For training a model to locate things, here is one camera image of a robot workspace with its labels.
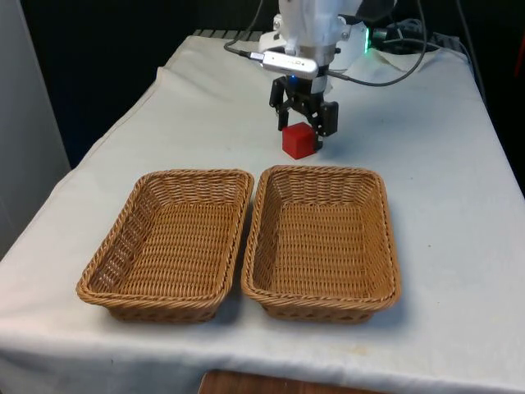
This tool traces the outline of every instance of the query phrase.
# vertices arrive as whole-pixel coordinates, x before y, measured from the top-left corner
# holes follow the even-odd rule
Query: wicker basket
[[[79,297],[124,320],[209,320],[231,288],[252,189],[237,170],[143,176],[84,270]]]
[[[275,318],[362,323],[392,306],[401,285],[382,179],[351,168],[266,170],[242,287]]]

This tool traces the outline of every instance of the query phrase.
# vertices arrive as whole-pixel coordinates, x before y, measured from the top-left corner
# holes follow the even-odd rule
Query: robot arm
[[[279,117],[278,129],[288,126],[289,110],[306,117],[316,134],[313,147],[322,147],[320,137],[337,132],[339,104],[325,102],[328,67],[334,61],[341,40],[350,37],[351,26],[341,15],[356,16],[372,21],[388,14],[396,0],[279,0],[280,15],[274,18],[274,32],[265,34],[259,44],[267,60],[275,58],[277,63],[262,65],[272,71],[281,71],[282,76],[273,81],[270,106]],[[285,54],[273,54],[278,48]],[[301,66],[308,66],[310,73],[298,73],[293,67],[297,59]]]

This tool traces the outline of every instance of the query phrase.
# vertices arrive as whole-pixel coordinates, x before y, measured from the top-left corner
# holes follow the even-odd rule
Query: white robot
[[[344,16],[352,16],[356,23],[374,21],[388,15],[395,4],[396,0],[279,0],[281,14],[274,18],[274,31],[262,36],[259,52],[237,54],[285,75],[273,81],[270,97],[280,131],[288,126],[292,109],[303,114],[315,131],[314,150],[322,147],[319,137],[337,132],[339,105],[324,101],[327,72],[341,50],[355,51],[358,45],[361,54],[367,41],[364,24],[355,29]],[[355,35],[360,44],[337,48]]]

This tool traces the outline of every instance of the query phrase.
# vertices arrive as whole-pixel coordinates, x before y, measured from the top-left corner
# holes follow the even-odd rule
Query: table
[[[228,371],[204,375],[199,394],[381,394],[355,388],[306,383],[298,380]]]
[[[525,392],[525,204],[467,64],[448,52],[389,88],[335,80],[340,130],[299,162],[385,179],[403,280],[394,308],[362,326],[287,323],[236,280],[213,321],[172,326],[120,323],[77,298],[143,174],[240,167],[257,179],[295,163],[267,105],[275,76],[222,45],[188,38],[0,263],[0,390],[191,393],[227,369],[399,393]],[[389,80],[400,62],[413,57],[393,66],[371,51],[348,73]]]

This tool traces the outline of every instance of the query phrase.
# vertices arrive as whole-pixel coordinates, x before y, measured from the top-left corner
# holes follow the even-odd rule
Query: red block
[[[315,153],[315,131],[306,123],[288,126],[282,131],[282,150],[295,160]]]

